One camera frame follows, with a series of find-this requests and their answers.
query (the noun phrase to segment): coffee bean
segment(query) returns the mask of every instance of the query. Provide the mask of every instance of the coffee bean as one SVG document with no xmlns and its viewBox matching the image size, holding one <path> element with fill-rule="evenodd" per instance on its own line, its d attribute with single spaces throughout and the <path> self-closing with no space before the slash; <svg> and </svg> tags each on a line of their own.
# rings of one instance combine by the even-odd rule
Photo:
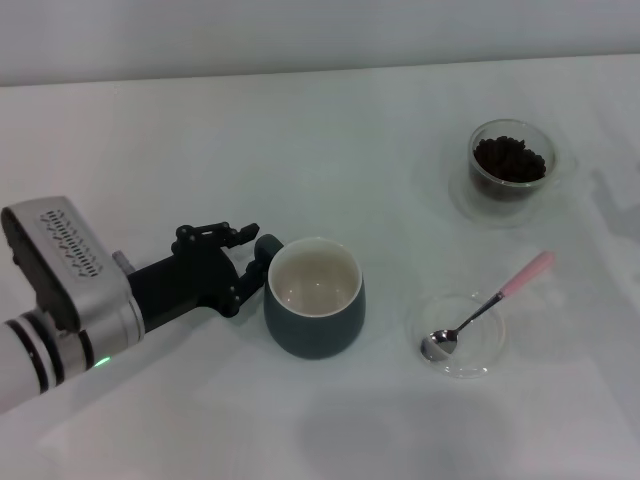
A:
<svg viewBox="0 0 640 480">
<path fill-rule="evenodd" d="M 478 142 L 473 155 L 489 174 L 502 180 L 528 183 L 544 177 L 545 161 L 526 148 L 524 140 L 501 136 Z"/>
</svg>

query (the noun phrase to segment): mug rim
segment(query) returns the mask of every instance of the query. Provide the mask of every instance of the mug rim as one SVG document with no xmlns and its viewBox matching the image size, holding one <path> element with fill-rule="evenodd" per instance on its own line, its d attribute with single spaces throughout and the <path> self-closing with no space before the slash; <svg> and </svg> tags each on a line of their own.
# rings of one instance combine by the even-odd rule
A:
<svg viewBox="0 0 640 480">
<path fill-rule="evenodd" d="M 351 260 L 353 261 L 354 265 L 356 266 L 356 269 L 358 271 L 358 287 L 356 288 L 356 291 L 354 292 L 353 296 L 349 299 L 349 301 L 347 303 L 345 303 L 345 305 L 341 308 L 338 308 L 336 310 L 332 310 L 331 312 L 328 313 L 322 313 L 322 314 L 307 314 L 307 313 L 302 313 L 302 312 L 298 312 L 296 310 L 293 310 L 292 308 L 290 308 L 288 305 L 285 305 L 284 303 L 282 303 L 282 301 L 280 300 L 280 297 L 278 296 L 278 294 L 275 292 L 274 288 L 273 288 L 273 282 L 271 281 L 272 277 L 273 277 L 273 269 L 271 267 L 273 267 L 273 265 L 275 265 L 276 261 L 279 259 L 279 257 L 281 257 L 284 254 L 284 251 L 296 244 L 300 244 L 300 243 L 307 243 L 310 241 L 320 241 L 323 243 L 329 243 L 335 247 L 338 247 L 340 250 L 342 250 L 344 253 L 346 253 Z M 324 237 L 305 237 L 305 238 L 301 238 L 298 240 L 294 240 L 293 242 L 287 243 L 286 245 L 284 245 L 280 250 L 278 250 L 278 252 L 274 255 L 273 259 L 271 260 L 271 263 L 269 264 L 269 271 L 267 273 L 267 283 L 269 285 L 269 289 L 271 290 L 271 293 L 273 294 L 273 298 L 276 299 L 276 301 L 285 309 L 287 309 L 288 311 L 290 311 L 291 313 L 293 313 L 296 316 L 302 317 L 302 318 L 324 318 L 324 317 L 331 317 L 333 315 L 336 315 L 344 310 L 346 310 L 349 306 L 351 306 L 353 304 L 353 302 L 355 301 L 356 298 L 358 298 L 358 295 L 360 295 L 360 291 L 362 290 L 362 268 L 360 268 L 360 264 L 358 263 L 358 260 L 356 260 L 356 257 L 341 243 L 336 242 L 335 240 L 330 240 L 328 238 L 324 238 Z"/>
</svg>

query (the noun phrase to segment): white wall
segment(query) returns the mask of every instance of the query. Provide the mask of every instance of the white wall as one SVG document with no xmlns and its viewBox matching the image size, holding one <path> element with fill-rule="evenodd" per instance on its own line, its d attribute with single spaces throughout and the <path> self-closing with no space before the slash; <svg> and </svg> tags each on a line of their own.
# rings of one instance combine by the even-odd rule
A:
<svg viewBox="0 0 640 480">
<path fill-rule="evenodd" d="M 0 85 L 640 52 L 636 0 L 0 0 Z"/>
</svg>

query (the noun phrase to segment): silver spoon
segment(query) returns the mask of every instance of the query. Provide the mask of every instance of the silver spoon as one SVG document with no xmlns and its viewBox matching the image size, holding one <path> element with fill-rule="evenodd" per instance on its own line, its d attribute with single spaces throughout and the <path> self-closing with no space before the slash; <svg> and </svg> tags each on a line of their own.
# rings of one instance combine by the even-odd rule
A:
<svg viewBox="0 0 640 480">
<path fill-rule="evenodd" d="M 451 355 L 458 345 L 458 334 L 472 321 L 493 307 L 500 300 L 516 293 L 539 274 L 551 267 L 555 262 L 555 254 L 552 252 L 542 252 L 531 260 L 526 267 L 520 270 L 511 280 L 509 280 L 498 293 L 492 296 L 484 305 L 467 318 L 462 325 L 455 330 L 438 330 L 420 342 L 420 352 L 427 360 L 439 362 Z"/>
</svg>

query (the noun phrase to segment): white table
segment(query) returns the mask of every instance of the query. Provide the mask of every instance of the white table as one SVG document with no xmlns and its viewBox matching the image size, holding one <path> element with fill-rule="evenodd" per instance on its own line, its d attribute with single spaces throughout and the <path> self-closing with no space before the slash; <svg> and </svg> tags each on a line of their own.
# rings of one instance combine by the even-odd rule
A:
<svg viewBox="0 0 640 480">
<path fill-rule="evenodd" d="M 639 478 L 639 79 L 619 56 L 0 90 L 0 205 L 65 194 L 136 266 L 184 223 L 327 236 L 368 290 L 361 336 L 319 362 L 274 343 L 260 297 L 232 321 L 184 316 L 1 417 L 0 478 Z M 447 175 L 503 117 L 579 169 L 555 208 L 490 230 Z M 8 319 L 33 293 L 0 243 Z M 492 375 L 409 350 L 417 295 L 494 288 L 541 249 L 557 267 L 501 309 Z"/>
</svg>

